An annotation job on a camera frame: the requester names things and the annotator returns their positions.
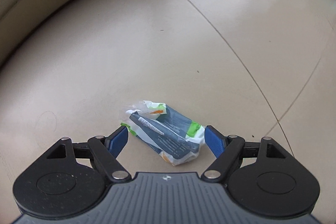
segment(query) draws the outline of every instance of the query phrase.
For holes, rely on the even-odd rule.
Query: beige floor tile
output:
[[[190,1],[236,51],[280,118],[320,58],[335,0]]]
[[[20,211],[16,206],[14,198],[12,197],[12,183],[10,174],[5,167],[5,162],[0,160],[0,223],[6,224],[13,222],[19,215]]]
[[[122,106],[138,100],[166,102],[225,135],[260,139],[276,122],[240,61],[186,0],[77,0],[17,51],[0,86],[0,151],[11,182],[62,136],[108,135]],[[172,167],[129,139],[119,159],[131,173],[202,172],[213,160],[204,147]]]
[[[336,222],[336,34],[307,86],[280,121],[295,157],[318,179],[320,197],[313,215]]]

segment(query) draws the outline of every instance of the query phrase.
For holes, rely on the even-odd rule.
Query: green object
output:
[[[166,107],[164,106],[163,103],[159,104],[157,107],[149,106],[148,108],[149,108],[149,109],[166,110]]]
[[[123,122],[122,122],[120,125],[127,127],[128,132],[131,133],[133,136],[136,136],[136,135],[137,135],[136,132],[135,132],[134,130],[131,129],[131,126],[130,126],[130,125],[128,125],[128,124],[126,124],[126,123],[123,123]]]
[[[201,128],[201,125],[195,121],[191,121],[191,125],[188,128],[187,135],[191,138],[195,137],[196,132]]]

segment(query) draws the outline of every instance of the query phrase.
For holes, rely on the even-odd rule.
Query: plastic snack wrapper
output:
[[[204,144],[204,126],[165,103],[141,101],[121,113],[121,125],[172,165],[197,158]]]

